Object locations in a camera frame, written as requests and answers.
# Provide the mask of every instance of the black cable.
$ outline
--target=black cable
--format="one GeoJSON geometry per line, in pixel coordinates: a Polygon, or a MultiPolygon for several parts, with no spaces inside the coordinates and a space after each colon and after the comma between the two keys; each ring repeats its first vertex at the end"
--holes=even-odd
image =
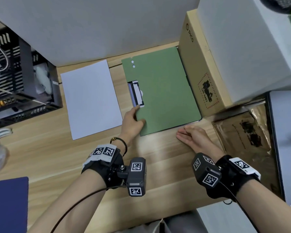
{"type": "Polygon", "coordinates": [[[102,188],[100,190],[97,190],[97,191],[94,191],[90,194],[88,194],[87,196],[85,196],[84,198],[80,199],[78,202],[76,202],[74,205],[71,206],[71,208],[69,208],[65,213],[64,215],[58,220],[58,222],[55,224],[55,226],[53,227],[52,231],[50,233],[54,233],[56,227],[58,227],[59,223],[62,221],[62,219],[64,219],[64,217],[75,207],[77,206],[79,203],[81,203],[83,200],[87,199],[88,197],[98,193],[98,192],[101,192],[103,190],[108,190],[108,189],[111,189],[111,188],[118,188],[118,187],[126,187],[124,185],[118,185],[118,186],[112,186],[112,187],[106,187],[106,188],[102,188]]]}
{"type": "Polygon", "coordinates": [[[232,196],[235,198],[236,202],[238,203],[239,207],[241,208],[241,210],[244,212],[244,214],[247,216],[247,218],[249,219],[249,221],[251,222],[251,224],[253,225],[253,227],[255,228],[255,230],[257,231],[257,233],[260,233],[259,229],[256,227],[256,225],[253,223],[253,221],[251,220],[251,218],[249,217],[249,215],[247,214],[247,212],[243,209],[243,207],[241,206],[241,204],[238,202],[238,200],[236,199],[236,196],[230,191],[229,188],[226,187],[225,184],[223,184],[222,182],[220,182],[231,194],[232,196]]]}
{"type": "Polygon", "coordinates": [[[227,204],[227,203],[225,203],[225,204],[226,204],[226,205],[230,205],[230,204],[232,204],[232,203],[233,203],[233,200],[231,200],[231,202],[230,202],[230,203],[228,203],[228,204],[227,204]]]}

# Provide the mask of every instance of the right hand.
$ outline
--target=right hand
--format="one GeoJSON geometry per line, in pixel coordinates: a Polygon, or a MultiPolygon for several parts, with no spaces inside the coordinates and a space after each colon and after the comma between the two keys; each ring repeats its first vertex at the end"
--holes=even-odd
{"type": "Polygon", "coordinates": [[[178,140],[190,146],[195,153],[204,153],[216,163],[225,153],[209,138],[206,131],[196,125],[185,125],[176,133],[178,140]]]}

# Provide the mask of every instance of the wooden desk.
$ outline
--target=wooden desk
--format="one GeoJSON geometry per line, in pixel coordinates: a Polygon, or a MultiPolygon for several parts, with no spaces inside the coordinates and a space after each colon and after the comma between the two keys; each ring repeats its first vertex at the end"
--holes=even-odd
{"type": "MultiPolygon", "coordinates": [[[[178,43],[108,58],[111,77],[122,115],[132,107],[121,59],[159,50],[178,43]]],[[[58,68],[58,73],[84,67],[93,62],[58,68]]],[[[64,107],[12,125],[13,134],[1,139],[10,151],[0,180],[29,177],[28,227],[81,173],[81,165],[99,144],[120,133],[116,127],[72,140],[64,91],[64,107]]],[[[220,145],[210,121],[197,123],[220,145]]],[[[210,199],[193,175],[194,153],[176,139],[177,128],[138,137],[128,149],[124,163],[135,156],[147,161],[147,193],[140,198],[128,196],[127,189],[106,192],[86,232],[113,232],[171,216],[220,200],[210,199]]]]}

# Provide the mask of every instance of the left hand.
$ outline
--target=left hand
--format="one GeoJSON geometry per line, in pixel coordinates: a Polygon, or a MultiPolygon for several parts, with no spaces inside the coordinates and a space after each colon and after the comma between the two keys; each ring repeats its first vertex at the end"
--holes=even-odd
{"type": "Polygon", "coordinates": [[[119,135],[126,144],[129,146],[132,140],[140,133],[143,125],[145,124],[145,119],[140,119],[136,121],[136,112],[140,109],[140,106],[137,105],[133,107],[130,111],[125,113],[123,122],[122,122],[122,129],[119,135]]]}

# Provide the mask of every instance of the blue notebook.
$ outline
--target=blue notebook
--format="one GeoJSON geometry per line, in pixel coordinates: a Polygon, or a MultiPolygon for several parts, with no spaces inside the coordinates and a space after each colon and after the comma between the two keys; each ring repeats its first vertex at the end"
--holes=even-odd
{"type": "Polygon", "coordinates": [[[0,233],[27,232],[28,177],[0,181],[0,233]]]}

